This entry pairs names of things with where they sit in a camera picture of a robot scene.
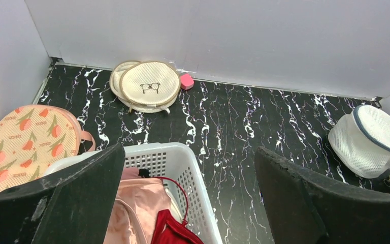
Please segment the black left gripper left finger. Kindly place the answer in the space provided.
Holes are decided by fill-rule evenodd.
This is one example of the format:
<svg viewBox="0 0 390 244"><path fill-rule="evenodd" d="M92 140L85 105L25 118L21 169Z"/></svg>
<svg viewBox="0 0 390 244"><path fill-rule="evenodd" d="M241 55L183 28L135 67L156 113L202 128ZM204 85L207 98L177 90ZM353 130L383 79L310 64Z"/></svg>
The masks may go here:
<svg viewBox="0 0 390 244"><path fill-rule="evenodd" d="M102 243L124 160L116 144L0 192L0 243Z"/></svg>

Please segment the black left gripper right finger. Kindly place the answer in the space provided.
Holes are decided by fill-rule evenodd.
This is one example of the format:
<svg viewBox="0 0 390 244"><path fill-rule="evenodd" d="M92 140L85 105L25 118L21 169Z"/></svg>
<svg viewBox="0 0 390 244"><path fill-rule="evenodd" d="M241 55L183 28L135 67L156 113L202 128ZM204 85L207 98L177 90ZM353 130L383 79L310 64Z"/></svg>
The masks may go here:
<svg viewBox="0 0 390 244"><path fill-rule="evenodd" d="M275 243L390 243L390 194L334 180L264 147L254 165Z"/></svg>

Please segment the white cylindrical mesh laundry bag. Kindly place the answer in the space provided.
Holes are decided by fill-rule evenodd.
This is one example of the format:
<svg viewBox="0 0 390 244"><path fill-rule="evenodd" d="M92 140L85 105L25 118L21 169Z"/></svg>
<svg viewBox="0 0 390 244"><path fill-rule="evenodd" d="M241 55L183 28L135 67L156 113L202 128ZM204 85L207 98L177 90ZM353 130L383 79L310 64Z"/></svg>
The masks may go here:
<svg viewBox="0 0 390 244"><path fill-rule="evenodd" d="M328 133L341 162L356 175L373 179L390 168L390 115L359 105L342 116Z"/></svg>

